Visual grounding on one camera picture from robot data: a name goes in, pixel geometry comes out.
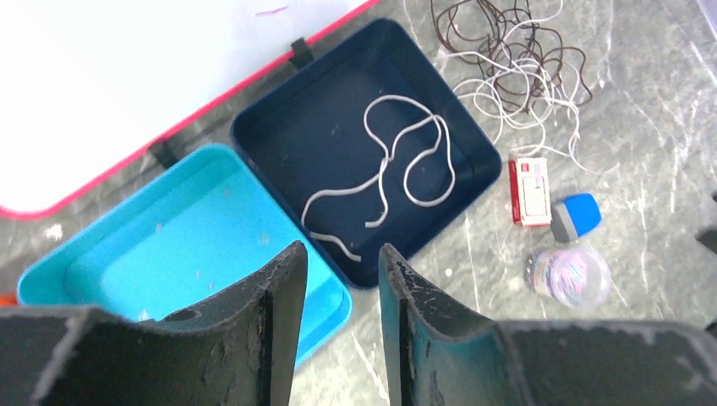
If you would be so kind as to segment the light blue tray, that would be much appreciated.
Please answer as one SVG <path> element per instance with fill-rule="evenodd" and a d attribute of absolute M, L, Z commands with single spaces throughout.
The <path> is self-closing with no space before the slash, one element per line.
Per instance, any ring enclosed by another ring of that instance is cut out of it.
<path fill-rule="evenodd" d="M 24 305 L 99 305 L 160 320 L 249 276 L 306 236 L 238 154 L 191 152 L 20 277 Z"/>

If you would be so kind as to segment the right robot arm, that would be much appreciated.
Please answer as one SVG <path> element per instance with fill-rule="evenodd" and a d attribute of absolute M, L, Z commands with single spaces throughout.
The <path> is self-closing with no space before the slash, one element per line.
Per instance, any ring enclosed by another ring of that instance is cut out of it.
<path fill-rule="evenodd" d="M 716 227 L 705 228 L 699 231 L 695 239 L 705 248 L 716 253 Z M 716 319 L 713 319 L 705 328 L 713 337 L 716 337 Z"/>

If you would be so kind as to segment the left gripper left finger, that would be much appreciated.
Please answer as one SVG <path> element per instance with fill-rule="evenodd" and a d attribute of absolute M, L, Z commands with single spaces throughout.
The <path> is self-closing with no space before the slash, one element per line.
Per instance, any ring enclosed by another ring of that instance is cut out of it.
<path fill-rule="evenodd" d="M 4 405 L 286 405 L 307 285 L 300 242 L 161 321 L 92 305 L 1 311 Z"/>

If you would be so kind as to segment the orange tray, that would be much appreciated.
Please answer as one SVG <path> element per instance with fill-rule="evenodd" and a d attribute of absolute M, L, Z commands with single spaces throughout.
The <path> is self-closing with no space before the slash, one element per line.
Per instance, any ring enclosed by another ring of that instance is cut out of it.
<path fill-rule="evenodd" d="M 15 294 L 13 293 L 7 293 L 7 294 L 0 294 L 0 306 L 1 307 L 14 307 L 17 306 L 18 300 Z"/>

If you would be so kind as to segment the navy blue tray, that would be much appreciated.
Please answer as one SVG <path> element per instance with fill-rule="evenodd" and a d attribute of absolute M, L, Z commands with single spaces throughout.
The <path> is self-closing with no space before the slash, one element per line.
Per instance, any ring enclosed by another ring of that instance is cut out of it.
<path fill-rule="evenodd" d="M 421 250 L 500 176 L 501 158 L 394 20 L 376 19 L 233 121 L 238 152 L 353 286 L 380 247 Z"/>

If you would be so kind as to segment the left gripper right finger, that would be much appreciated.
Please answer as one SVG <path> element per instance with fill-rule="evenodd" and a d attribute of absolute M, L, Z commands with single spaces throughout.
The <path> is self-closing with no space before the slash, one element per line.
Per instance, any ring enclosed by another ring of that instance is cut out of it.
<path fill-rule="evenodd" d="M 713 405 L 716 339 L 665 321 L 494 321 L 379 253 L 393 405 Z"/>

